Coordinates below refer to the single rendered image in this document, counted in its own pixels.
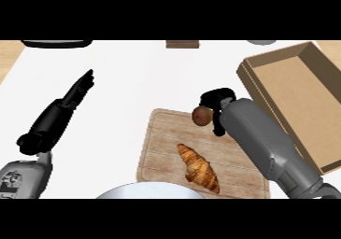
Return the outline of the white round plate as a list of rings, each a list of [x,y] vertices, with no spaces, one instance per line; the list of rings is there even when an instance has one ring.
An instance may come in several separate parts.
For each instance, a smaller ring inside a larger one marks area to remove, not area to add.
[[[104,192],[98,199],[203,199],[188,187],[169,182],[131,183]]]

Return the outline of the brown wooden block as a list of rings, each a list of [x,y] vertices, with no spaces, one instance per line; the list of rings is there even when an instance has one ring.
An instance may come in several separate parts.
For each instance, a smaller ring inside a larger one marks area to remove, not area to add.
[[[169,49],[197,49],[200,47],[199,40],[168,40],[166,47]]]

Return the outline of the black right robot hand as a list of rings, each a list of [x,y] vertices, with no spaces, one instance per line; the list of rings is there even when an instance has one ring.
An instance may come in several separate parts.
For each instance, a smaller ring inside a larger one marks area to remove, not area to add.
[[[222,110],[235,100],[237,95],[234,90],[231,90],[230,88],[221,88],[213,91],[209,91],[202,96],[200,105],[206,106],[213,110],[213,133],[216,136],[225,135],[225,128],[221,124],[221,115]]]

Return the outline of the golden brown croissant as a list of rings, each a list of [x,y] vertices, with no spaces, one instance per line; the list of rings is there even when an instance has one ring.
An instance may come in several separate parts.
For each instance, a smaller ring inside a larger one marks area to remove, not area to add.
[[[182,161],[187,166],[185,178],[215,193],[221,193],[221,182],[209,160],[185,144],[178,144]]]

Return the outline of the grey round object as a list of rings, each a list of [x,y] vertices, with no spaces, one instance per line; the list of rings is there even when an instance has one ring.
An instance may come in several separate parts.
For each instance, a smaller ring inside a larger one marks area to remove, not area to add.
[[[277,40],[247,40],[252,44],[259,46],[271,45],[277,42]]]

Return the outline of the open cardboard box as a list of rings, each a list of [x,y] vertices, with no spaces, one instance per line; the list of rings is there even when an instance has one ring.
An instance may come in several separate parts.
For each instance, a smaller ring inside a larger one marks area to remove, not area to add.
[[[341,168],[341,70],[311,42],[247,57],[237,74],[320,174]]]

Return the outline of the wooden cutting board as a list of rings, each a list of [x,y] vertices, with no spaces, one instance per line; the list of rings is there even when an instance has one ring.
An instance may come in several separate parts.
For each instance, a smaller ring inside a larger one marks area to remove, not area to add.
[[[178,144],[194,148],[216,172],[221,192],[215,193],[185,179],[185,163]],[[156,109],[151,113],[140,158],[138,181],[176,183],[206,198],[268,199],[269,183],[235,140],[213,134],[213,125],[202,127],[185,112]]]

